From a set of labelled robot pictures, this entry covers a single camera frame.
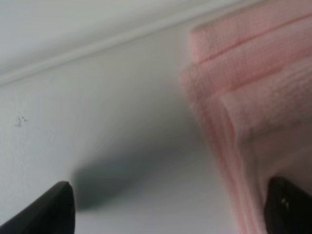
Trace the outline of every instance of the wall molding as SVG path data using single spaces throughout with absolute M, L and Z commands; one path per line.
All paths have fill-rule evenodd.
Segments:
M 61 38 L 1 65 L 0 85 L 145 36 L 221 7 L 246 0 L 176 0 L 157 9 L 132 12 L 68 38 Z

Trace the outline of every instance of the black object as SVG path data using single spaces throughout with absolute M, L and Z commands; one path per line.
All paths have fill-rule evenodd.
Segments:
M 75 202 L 68 182 L 59 182 L 0 227 L 0 234 L 73 234 Z
M 312 197 L 284 178 L 272 178 L 264 217 L 268 234 L 312 234 Z

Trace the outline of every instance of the white surface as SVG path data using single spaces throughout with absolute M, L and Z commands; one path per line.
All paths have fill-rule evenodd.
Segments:
M 237 1 L 3 1 L 0 85 Z
M 75 169 L 95 155 L 157 145 L 174 147 L 181 158 L 118 202 L 78 213 L 77 234 L 236 233 L 178 84 L 179 71 L 190 62 L 189 30 L 215 17 L 0 87 L 0 223 L 57 181 L 71 181 Z

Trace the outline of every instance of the folded towel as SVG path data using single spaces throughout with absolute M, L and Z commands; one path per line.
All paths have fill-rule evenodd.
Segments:
M 311 16 L 311 0 L 270 0 L 197 27 L 191 33 L 195 62 L 212 59 L 246 41 Z
M 273 176 L 312 194 L 311 13 L 311 0 L 272 0 L 192 33 L 182 82 L 242 234 L 267 233 Z

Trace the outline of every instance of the textured fabric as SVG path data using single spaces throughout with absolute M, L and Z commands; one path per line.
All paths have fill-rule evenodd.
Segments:
M 192 32 L 182 75 L 242 234 L 265 234 L 268 181 L 312 194 L 312 1 L 271 0 Z

